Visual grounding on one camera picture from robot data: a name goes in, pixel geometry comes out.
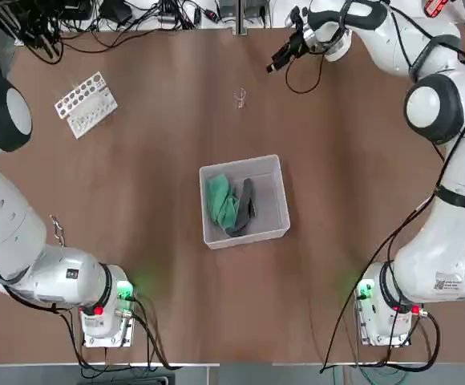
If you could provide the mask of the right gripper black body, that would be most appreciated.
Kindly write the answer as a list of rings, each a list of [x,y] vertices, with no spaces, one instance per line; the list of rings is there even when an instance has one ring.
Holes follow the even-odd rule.
[[[289,59],[299,59],[308,53],[308,46],[303,34],[291,34],[288,40],[287,56]]]

